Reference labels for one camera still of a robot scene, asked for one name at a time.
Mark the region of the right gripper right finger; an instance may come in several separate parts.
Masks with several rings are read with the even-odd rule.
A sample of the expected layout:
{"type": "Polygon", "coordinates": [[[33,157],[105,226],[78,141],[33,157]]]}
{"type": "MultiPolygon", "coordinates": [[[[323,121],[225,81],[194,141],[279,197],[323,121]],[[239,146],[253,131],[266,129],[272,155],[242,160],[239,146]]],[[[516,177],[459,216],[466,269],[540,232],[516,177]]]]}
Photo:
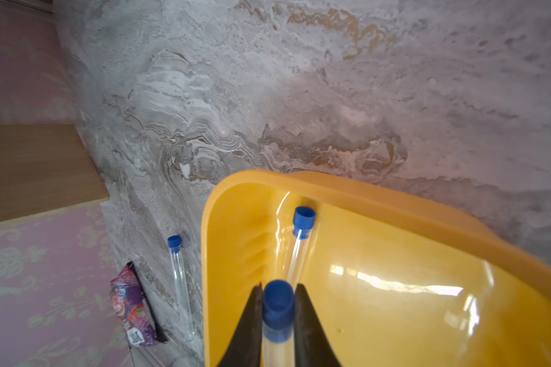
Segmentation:
{"type": "Polygon", "coordinates": [[[341,366],[303,284],[295,289],[295,365],[341,366]]]}

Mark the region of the yellow plastic basin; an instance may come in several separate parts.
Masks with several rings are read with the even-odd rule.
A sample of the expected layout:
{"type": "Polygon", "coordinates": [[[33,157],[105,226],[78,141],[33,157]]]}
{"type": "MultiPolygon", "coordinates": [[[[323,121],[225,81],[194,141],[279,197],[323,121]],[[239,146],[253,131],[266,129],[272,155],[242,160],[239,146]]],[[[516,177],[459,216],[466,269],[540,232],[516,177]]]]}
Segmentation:
{"type": "Polygon", "coordinates": [[[317,214],[301,283],[341,365],[551,366],[551,267],[456,209],[308,171],[242,171],[209,196],[206,365],[283,276],[299,206],[317,214]]]}

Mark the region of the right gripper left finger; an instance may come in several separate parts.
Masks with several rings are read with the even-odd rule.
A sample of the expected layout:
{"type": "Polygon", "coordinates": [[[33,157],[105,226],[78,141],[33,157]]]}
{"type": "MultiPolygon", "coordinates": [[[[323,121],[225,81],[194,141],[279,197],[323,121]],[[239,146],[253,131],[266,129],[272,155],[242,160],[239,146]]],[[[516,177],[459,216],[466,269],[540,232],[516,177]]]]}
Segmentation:
{"type": "Polygon", "coordinates": [[[261,365],[263,340],[263,288],[259,284],[253,288],[231,342],[218,366],[261,365]]]}

